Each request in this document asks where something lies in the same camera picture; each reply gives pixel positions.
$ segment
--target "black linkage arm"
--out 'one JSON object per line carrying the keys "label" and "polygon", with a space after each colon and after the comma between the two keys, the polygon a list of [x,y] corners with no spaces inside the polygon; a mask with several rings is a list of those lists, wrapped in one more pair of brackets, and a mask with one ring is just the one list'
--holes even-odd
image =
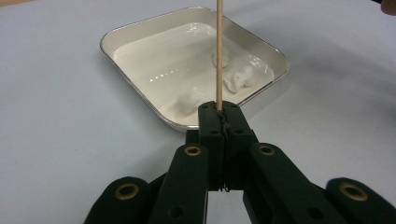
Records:
{"label": "black linkage arm", "polygon": [[255,224],[396,223],[396,209],[362,183],[338,178],[312,184],[276,146],[259,143],[239,108],[214,102],[198,108],[199,130],[167,174],[151,183],[124,177],[110,184],[85,221],[91,223],[206,223],[207,193],[243,190]]}

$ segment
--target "wooden stick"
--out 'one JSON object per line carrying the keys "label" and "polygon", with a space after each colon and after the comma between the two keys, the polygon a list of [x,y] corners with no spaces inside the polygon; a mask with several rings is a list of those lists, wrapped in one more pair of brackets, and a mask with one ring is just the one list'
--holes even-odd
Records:
{"label": "wooden stick", "polygon": [[217,82],[216,105],[218,112],[222,110],[222,10],[223,0],[218,0],[218,27],[217,27]]}

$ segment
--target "white tray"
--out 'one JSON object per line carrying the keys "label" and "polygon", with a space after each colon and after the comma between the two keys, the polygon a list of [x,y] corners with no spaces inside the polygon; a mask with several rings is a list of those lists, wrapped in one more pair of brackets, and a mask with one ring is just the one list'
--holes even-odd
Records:
{"label": "white tray", "polygon": [[[178,131],[198,128],[196,110],[182,112],[177,98],[198,91],[204,101],[216,99],[216,11],[190,7],[107,33],[102,51],[157,115]],[[279,50],[236,23],[223,19],[223,45],[230,51],[224,76],[251,66],[255,84],[232,93],[224,85],[223,99],[242,105],[288,72]]]}

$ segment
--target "white table surface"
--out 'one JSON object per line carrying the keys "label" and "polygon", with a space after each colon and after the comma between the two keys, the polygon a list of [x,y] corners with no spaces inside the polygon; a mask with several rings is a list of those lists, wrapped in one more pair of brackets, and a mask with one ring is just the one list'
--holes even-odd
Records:
{"label": "white table surface", "polygon": [[[224,1],[280,49],[281,81],[242,108],[303,173],[357,179],[396,204],[396,17],[369,0]],[[215,0],[37,0],[0,7],[1,223],[82,223],[113,180],[166,172],[171,130],[99,49],[125,24]],[[242,193],[210,193],[207,223],[249,223]]]}

